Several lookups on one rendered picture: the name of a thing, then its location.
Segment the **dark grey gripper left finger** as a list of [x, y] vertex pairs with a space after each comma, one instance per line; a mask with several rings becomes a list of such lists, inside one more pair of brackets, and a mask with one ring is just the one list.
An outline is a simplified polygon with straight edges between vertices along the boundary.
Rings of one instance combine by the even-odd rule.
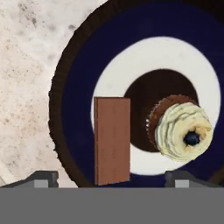
[[57, 171], [35, 171], [28, 178], [3, 185], [3, 188], [33, 187], [33, 188], [58, 188], [59, 173]]

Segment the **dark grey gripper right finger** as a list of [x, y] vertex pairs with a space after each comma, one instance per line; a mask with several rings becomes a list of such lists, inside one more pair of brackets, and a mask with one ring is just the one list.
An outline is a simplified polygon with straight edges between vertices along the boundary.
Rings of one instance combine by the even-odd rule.
[[164, 178], [165, 178], [165, 184], [164, 184], [165, 187], [172, 187], [172, 188], [220, 187], [220, 185], [195, 178], [188, 171], [167, 171], [164, 175]]

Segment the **cream frosted cupcake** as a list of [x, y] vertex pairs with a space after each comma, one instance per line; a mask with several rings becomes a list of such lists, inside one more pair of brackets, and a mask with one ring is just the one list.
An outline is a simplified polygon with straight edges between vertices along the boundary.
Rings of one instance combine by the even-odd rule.
[[205, 110], [181, 94], [158, 101], [145, 118], [145, 129], [153, 146], [178, 162], [190, 162], [203, 154], [214, 133]]

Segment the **brown chocolate bar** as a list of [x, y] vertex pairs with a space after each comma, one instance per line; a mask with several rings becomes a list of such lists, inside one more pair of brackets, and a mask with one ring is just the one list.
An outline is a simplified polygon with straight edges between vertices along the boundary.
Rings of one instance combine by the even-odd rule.
[[130, 99], [94, 98], [94, 183], [130, 180]]

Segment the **blue and white plate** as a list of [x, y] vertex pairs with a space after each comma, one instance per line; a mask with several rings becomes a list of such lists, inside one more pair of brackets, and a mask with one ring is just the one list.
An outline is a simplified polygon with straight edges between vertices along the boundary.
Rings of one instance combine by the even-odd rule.
[[79, 187], [92, 187], [94, 134], [90, 100], [101, 71], [135, 41], [170, 34], [198, 47], [218, 75], [221, 107], [212, 149], [185, 165], [202, 180], [224, 169], [224, 0], [108, 0], [74, 32], [49, 93], [49, 129], [59, 161]]

